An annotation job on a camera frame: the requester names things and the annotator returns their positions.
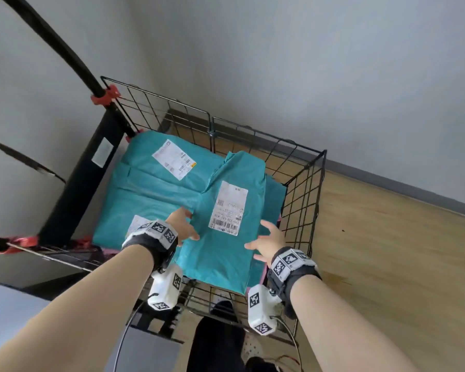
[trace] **hand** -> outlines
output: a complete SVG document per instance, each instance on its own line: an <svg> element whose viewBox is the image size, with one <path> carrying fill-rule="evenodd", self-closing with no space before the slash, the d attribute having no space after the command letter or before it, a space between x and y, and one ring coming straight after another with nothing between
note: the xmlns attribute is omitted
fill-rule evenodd
<svg viewBox="0 0 465 372"><path fill-rule="evenodd" d="M182 246L182 242L187 238L191 240L200 239L200 236L196 233L193 226L186 221L186 218L191 219L192 216L193 214L188 209L181 206L179 209L172 212L166 220L166 222L177 231L178 246Z"/></svg>
<svg viewBox="0 0 465 372"><path fill-rule="evenodd" d="M266 262L270 268L272 257L285 246L284 235L273 223L262 219L260 224L269 229L270 235L259 236L257 240L246 243L244 247L247 250L258 250L262 255L254 254L253 257Z"/></svg>

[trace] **floor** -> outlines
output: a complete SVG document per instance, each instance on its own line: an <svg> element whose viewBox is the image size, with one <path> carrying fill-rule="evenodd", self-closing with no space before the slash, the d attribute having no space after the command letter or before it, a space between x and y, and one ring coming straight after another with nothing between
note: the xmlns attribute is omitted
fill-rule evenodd
<svg viewBox="0 0 465 372"><path fill-rule="evenodd" d="M312 246L325 283L421 370L465 371L465 217L327 173ZM174 336L185 343L174 372L186 370L199 320L181 318ZM319 371L303 330L297 339L304 370ZM266 356L296 356L260 340Z"/></svg>

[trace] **white sticker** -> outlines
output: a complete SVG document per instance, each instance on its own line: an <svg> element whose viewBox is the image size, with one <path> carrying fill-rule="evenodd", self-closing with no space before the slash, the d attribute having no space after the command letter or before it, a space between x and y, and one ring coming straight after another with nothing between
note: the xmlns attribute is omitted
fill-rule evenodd
<svg viewBox="0 0 465 372"><path fill-rule="evenodd" d="M196 165L196 162L171 140L167 140L152 156L179 181Z"/></svg>
<svg viewBox="0 0 465 372"><path fill-rule="evenodd" d="M149 221L146 218L140 217L139 215L135 215L131 224L129 225L129 228L127 229L126 237L128 237L131 232L136 231L142 225L148 224L150 222L151 221Z"/></svg>
<svg viewBox="0 0 465 372"><path fill-rule="evenodd" d="M98 167L103 168L107 162L107 158L112 152L113 144L111 144L105 137L98 145L98 149L93 154L91 161L95 163Z"/></svg>
<svg viewBox="0 0 465 372"><path fill-rule="evenodd" d="M248 189L223 181L208 227L237 236L243 219Z"/></svg>

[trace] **wrist strap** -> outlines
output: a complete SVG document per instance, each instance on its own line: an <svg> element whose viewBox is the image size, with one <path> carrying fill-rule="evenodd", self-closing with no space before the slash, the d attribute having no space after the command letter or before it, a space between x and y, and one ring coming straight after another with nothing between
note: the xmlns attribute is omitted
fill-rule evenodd
<svg viewBox="0 0 465 372"><path fill-rule="evenodd" d="M131 232L122 249L135 244L145 247L152 254L153 271L166 269L177 247L177 232L167 222L157 219Z"/></svg>
<svg viewBox="0 0 465 372"><path fill-rule="evenodd" d="M272 258L272 268L267 278L279 298L285 302L285 313L290 319L296 319L291 306L291 288L304 275L315 275L322 280L317 264L301 250L286 246L277 251Z"/></svg>

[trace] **wire basket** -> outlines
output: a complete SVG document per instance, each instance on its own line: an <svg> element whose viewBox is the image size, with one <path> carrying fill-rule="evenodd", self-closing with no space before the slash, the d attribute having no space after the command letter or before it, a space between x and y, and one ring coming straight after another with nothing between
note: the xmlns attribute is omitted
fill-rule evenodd
<svg viewBox="0 0 465 372"><path fill-rule="evenodd" d="M279 229L285 234L286 244L302 250L308 256L312 255L327 150L311 149L247 125L211 117L210 113L204 110L177 99L143 90L135 85L107 77L102 77L102 81L107 87L111 84L117 85L121 96L116 101L135 132L150 129L173 134L223 157L229 151L234 153L246 151L263 159L266 173L286 187L285 200L278 221ZM44 246L18 248L85 271L93 271L110 258L104 255L100 248L92 245L75 250ZM237 293L229 293L221 289L226 292L225 299L232 298L236 315L240 320L239 324L210 314L211 298L215 289L203 282L187 280L178 307L250 330L247 298ZM293 335L296 335L298 321L287 319L283 313L281 317ZM270 337L292 344L291 338L284 329L278 329Z"/></svg>

